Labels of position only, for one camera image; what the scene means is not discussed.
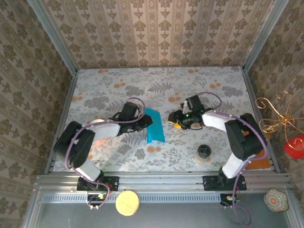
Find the red ornament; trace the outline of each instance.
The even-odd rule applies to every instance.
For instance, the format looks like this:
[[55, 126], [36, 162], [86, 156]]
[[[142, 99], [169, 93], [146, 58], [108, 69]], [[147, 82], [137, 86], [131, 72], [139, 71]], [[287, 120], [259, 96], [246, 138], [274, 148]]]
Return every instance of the red ornament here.
[[294, 148], [290, 147], [287, 142], [284, 144], [285, 152], [294, 159], [301, 159], [304, 157], [304, 135], [298, 135], [288, 141]]

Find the round yellow object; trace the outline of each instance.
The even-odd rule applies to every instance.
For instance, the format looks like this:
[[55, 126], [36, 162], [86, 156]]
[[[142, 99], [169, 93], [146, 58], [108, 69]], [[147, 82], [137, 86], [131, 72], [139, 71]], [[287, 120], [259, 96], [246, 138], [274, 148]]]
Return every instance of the round yellow object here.
[[139, 208], [139, 198], [133, 191], [124, 191], [116, 199], [116, 209], [125, 216], [136, 213]]

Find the blue towel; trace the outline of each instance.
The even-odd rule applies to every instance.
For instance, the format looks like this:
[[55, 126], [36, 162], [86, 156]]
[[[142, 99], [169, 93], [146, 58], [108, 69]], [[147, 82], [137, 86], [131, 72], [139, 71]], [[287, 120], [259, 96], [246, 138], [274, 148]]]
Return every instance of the blue towel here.
[[153, 109], [146, 108], [146, 115], [149, 115], [153, 123], [148, 126], [147, 143], [151, 143], [152, 140], [165, 143], [165, 135], [163, 134], [161, 114]]

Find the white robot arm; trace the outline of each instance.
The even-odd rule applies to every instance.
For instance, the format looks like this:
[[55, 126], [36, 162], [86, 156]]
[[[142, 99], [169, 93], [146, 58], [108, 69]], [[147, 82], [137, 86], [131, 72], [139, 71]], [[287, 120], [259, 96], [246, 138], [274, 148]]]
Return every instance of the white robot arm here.
[[[226, 164], [219, 170], [218, 181], [222, 186], [233, 183], [233, 179], [243, 166], [263, 149], [258, 137], [239, 120], [221, 116], [212, 108], [205, 109], [198, 95], [187, 98], [181, 106], [183, 110], [172, 112], [168, 118], [168, 122], [174, 124], [175, 127], [187, 130], [191, 129], [193, 123], [199, 123], [201, 126], [214, 127], [227, 133], [232, 153]], [[249, 123], [266, 144], [253, 116], [247, 113], [241, 115], [240, 118]]]
[[[214, 113], [212, 110], [205, 112], [202, 115], [202, 120], [205, 126], [214, 127], [224, 132], [227, 132], [225, 123], [227, 123], [228, 121], [235, 121], [235, 119], [231, 117], [220, 116]], [[260, 152], [260, 148], [257, 148], [252, 155], [246, 157], [245, 160], [242, 160], [236, 157], [232, 151], [228, 161], [222, 167], [223, 173], [228, 179], [232, 179], [236, 177], [236, 175], [239, 173], [239, 171], [244, 166], [244, 164], [247, 163], [248, 160], [250, 160], [251, 158], [255, 157], [255, 155], [258, 154], [259, 152]]]
[[[144, 115], [139, 118], [140, 108], [132, 102], [126, 102], [121, 112], [105, 121], [93, 121], [82, 130], [73, 142], [68, 154], [68, 166], [90, 181], [100, 180], [103, 172], [89, 159], [89, 151], [94, 141], [119, 136], [123, 133], [141, 131], [153, 123], [152, 118]], [[63, 160], [66, 158], [70, 143], [82, 125], [72, 121], [58, 139], [54, 151]]]

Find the decorative plate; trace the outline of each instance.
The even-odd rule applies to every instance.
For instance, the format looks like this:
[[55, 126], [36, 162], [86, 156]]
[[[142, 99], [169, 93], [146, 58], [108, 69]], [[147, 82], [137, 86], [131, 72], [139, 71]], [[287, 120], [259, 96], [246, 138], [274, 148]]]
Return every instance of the decorative plate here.
[[273, 212], [284, 212], [288, 210], [286, 194], [276, 189], [269, 189], [264, 196], [264, 201]]

